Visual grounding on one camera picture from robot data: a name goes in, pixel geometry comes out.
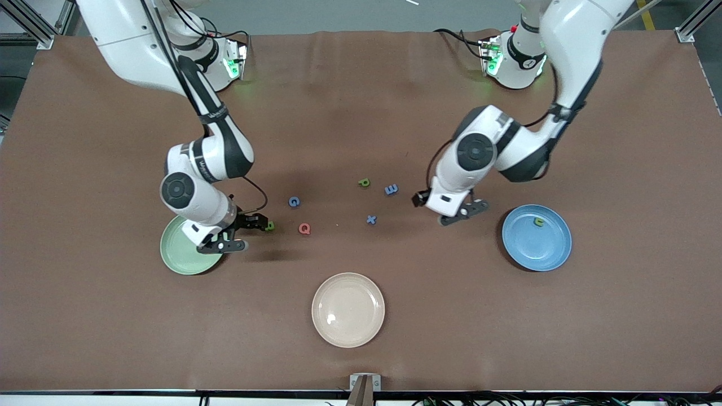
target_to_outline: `brown table mat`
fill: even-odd
[[[613,33],[604,60],[549,175],[492,173],[477,187],[490,211],[442,228],[409,199],[431,155],[475,106],[533,121],[549,70],[511,91],[438,34],[254,37],[248,81],[221,97],[277,229],[183,277],[158,252],[173,218],[158,188],[168,148],[201,135],[190,105],[117,78],[90,38],[57,38],[0,154],[0,389],[334,389],[372,371],[392,390],[709,390],[722,376],[722,121],[695,49],[671,32]],[[261,202],[243,180],[219,187]],[[512,265],[497,237],[527,203],[573,232],[548,274]],[[386,300],[357,349],[311,323],[316,288],[339,272]]]

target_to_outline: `white robotic arm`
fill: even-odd
[[[441,214],[442,225],[483,212],[487,203],[471,190],[492,167],[512,182],[541,178],[549,155],[579,110],[601,71],[607,35],[632,0],[554,0],[541,17],[539,31],[556,68],[561,91],[540,130],[532,132],[493,105],[472,110],[453,135],[436,165],[430,189],[413,197]]]
[[[253,149],[197,61],[173,50],[162,7],[156,7],[153,0],[77,3],[97,47],[119,77],[186,96],[203,124],[201,138],[170,149],[160,187],[166,206],[186,218],[183,232],[188,238],[199,251],[210,253],[214,250],[201,248],[222,230],[265,228],[268,219],[239,214],[231,199],[212,185],[245,176],[253,164]],[[224,252],[239,250],[227,247]]]
[[[176,53],[193,59],[218,92],[242,77],[248,44],[218,34],[211,38],[201,18],[187,11],[207,1],[157,0],[157,4]]]

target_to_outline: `cable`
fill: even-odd
[[[200,36],[202,36],[202,37],[206,37],[206,38],[228,38],[228,37],[232,37],[232,36],[234,36],[234,35],[236,35],[236,34],[244,34],[244,35],[245,35],[245,41],[246,41],[249,45],[251,44],[251,36],[250,36],[246,31],[244,31],[244,30],[238,30],[238,31],[236,31],[236,32],[234,32],[234,33],[225,34],[225,35],[208,35],[208,33],[201,33],[201,32],[198,31],[194,26],[192,26],[190,23],[188,23],[188,21],[186,21],[185,18],[183,18],[183,15],[181,14],[181,12],[183,12],[183,14],[185,14],[186,17],[189,18],[191,22],[193,22],[193,17],[191,17],[191,15],[190,15],[183,7],[181,7],[180,4],[178,4],[178,2],[177,2],[176,0],[170,0],[170,5],[173,6],[173,9],[175,10],[175,12],[178,14],[178,16],[180,17],[180,19],[183,20],[183,24],[185,24],[186,27],[190,28],[191,31],[193,31],[194,33],[196,33],[196,34],[198,34],[198,35],[200,35]]]
[[[246,182],[250,183],[254,188],[258,189],[258,191],[260,191],[261,194],[264,195],[264,203],[256,209],[246,210],[245,212],[241,212],[240,214],[247,215],[248,213],[255,213],[255,212],[258,212],[259,210],[262,210],[269,203],[268,195],[266,194],[266,192],[263,189],[261,189],[261,187],[259,185],[256,185],[251,179],[246,178],[245,176],[241,176],[241,177],[244,178]]]
[[[431,161],[429,161],[429,166],[427,166],[427,168],[426,168],[426,188],[427,189],[431,189],[431,166],[434,165],[434,161],[436,160],[436,157],[439,156],[441,151],[444,148],[446,148],[446,146],[449,145],[452,141],[453,141],[453,139],[449,139],[447,142],[444,142],[443,145],[441,145],[441,147],[439,147],[439,149],[436,150],[436,153],[431,158]]]
[[[494,393],[494,392],[482,392],[481,394],[484,395],[484,397],[494,397],[495,395],[497,395],[497,394]],[[472,400],[472,402],[474,403],[474,406],[479,406],[479,403],[477,403],[476,400]],[[498,404],[501,405],[501,406],[506,406],[506,405],[504,405],[504,402],[502,402],[502,401],[499,400],[499,399],[492,399],[492,400],[490,400],[489,402],[484,403],[483,406],[489,406],[489,405],[491,405],[491,404],[494,403],[494,402],[498,403]]]
[[[552,99],[552,103],[557,101],[557,96],[559,96],[559,79],[557,78],[557,70],[554,69],[553,65],[549,65],[552,68],[552,76],[554,77],[554,98]],[[525,127],[529,128],[533,125],[539,124],[549,115],[549,111],[545,111],[544,114],[541,115],[538,119],[532,121],[529,124],[524,124]]]
[[[455,32],[452,31],[452,30],[447,30],[446,28],[439,28],[438,30],[434,30],[434,33],[449,34],[449,35],[451,35],[452,37],[456,38],[456,39],[459,40],[459,41],[465,41],[465,42],[468,43],[469,45],[479,45],[479,41],[486,41],[486,40],[488,40],[488,39],[493,38],[493,37],[496,36],[496,35],[492,35],[492,36],[490,36],[490,37],[480,38],[480,39],[477,40],[477,41],[471,41],[471,40],[465,39],[464,37],[461,37],[459,34],[455,33]]]
[[[212,33],[218,33],[218,28],[216,28],[216,25],[213,23],[213,21],[208,20],[206,17],[201,17],[201,21],[207,22],[213,27],[213,30],[211,30]]]
[[[457,34],[457,33],[455,33],[454,31],[447,30],[446,28],[439,28],[438,30],[434,30],[434,33],[449,34],[449,35],[451,35],[452,37],[456,38],[457,40],[463,42],[464,45],[466,46],[466,49],[468,49],[469,52],[471,52],[472,55],[476,56],[476,57],[479,58],[479,59],[484,59],[485,61],[491,61],[491,60],[492,60],[489,56],[482,56],[482,55],[474,52],[474,50],[471,48],[471,46],[472,46],[472,45],[474,45],[474,46],[479,46],[479,41],[488,40],[489,38],[495,37],[496,35],[492,35],[491,37],[480,38],[480,39],[477,40],[477,41],[471,41],[471,40],[467,40],[467,39],[466,39],[466,37],[464,36],[464,31],[463,31],[463,30],[459,31],[458,34]]]
[[[501,400],[498,400],[498,399],[497,399],[496,402],[499,402],[499,404],[501,404],[501,405],[504,405],[504,402],[502,402],[502,400],[505,400],[506,402],[509,403],[509,406],[517,406],[516,402],[511,399],[511,398],[513,397],[514,399],[516,399],[516,400],[518,400],[519,402],[521,402],[521,404],[522,404],[523,406],[526,406],[526,403],[525,403],[522,399],[519,399],[519,397],[517,397],[517,396],[515,396],[515,395],[513,395],[513,394],[510,394],[510,393],[504,393],[504,394],[502,394],[502,393],[498,393],[498,392],[484,392],[484,394],[486,394],[486,395],[489,396],[489,397],[498,397],[498,398],[500,398]]]
[[[473,200],[473,198],[474,198],[474,190],[473,190],[473,189],[471,190],[471,198],[472,198],[472,201],[474,201],[474,200]],[[519,398],[518,396],[516,396],[515,394],[504,393],[504,395],[502,395],[502,396],[512,397],[512,398],[518,400],[519,402],[521,402],[521,404],[522,404],[523,406],[526,406],[526,402],[524,402],[522,399],[520,399],[520,398]]]
[[[628,401],[626,401],[626,402],[624,402],[624,403],[625,403],[626,405],[628,405],[628,404],[634,402],[635,400],[637,400],[637,398],[640,397],[640,396],[642,396],[641,393],[635,395],[632,399],[629,399]]]
[[[608,401],[592,400],[587,397],[567,397],[567,396],[550,397],[549,399],[545,399],[545,400],[541,401],[541,406],[546,406],[547,402],[555,401],[555,400],[569,401],[569,402],[562,402],[562,405],[560,405],[560,406],[610,406],[610,402],[608,402]]]
[[[479,59],[483,59],[483,60],[485,60],[485,61],[491,61],[491,60],[492,60],[492,57],[491,57],[491,56],[479,55],[478,53],[474,52],[474,50],[471,49],[471,46],[469,45],[469,42],[466,40],[466,37],[464,37],[464,32],[463,32],[463,31],[459,31],[458,34],[461,35],[461,40],[464,42],[464,45],[466,46],[466,49],[468,49],[469,52],[471,52],[472,55],[476,56],[476,57],[479,58]]]
[[[198,406],[209,406],[211,404],[211,398],[207,394],[202,394],[201,399],[198,401]]]

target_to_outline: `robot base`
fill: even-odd
[[[493,77],[503,87],[509,89],[523,89],[531,85],[537,76],[542,74],[542,67],[544,59],[539,62],[538,66],[534,66],[533,69],[522,69],[519,67],[519,63],[509,56],[509,50],[507,43],[511,31],[506,31],[501,35],[490,38],[489,44],[490,49],[481,49],[482,55],[489,56],[492,58],[491,61],[485,61],[482,59],[482,70],[485,74]]]
[[[219,46],[216,59],[208,66],[205,75],[216,92],[225,89],[236,79],[243,80],[248,46],[227,38],[213,38]]]

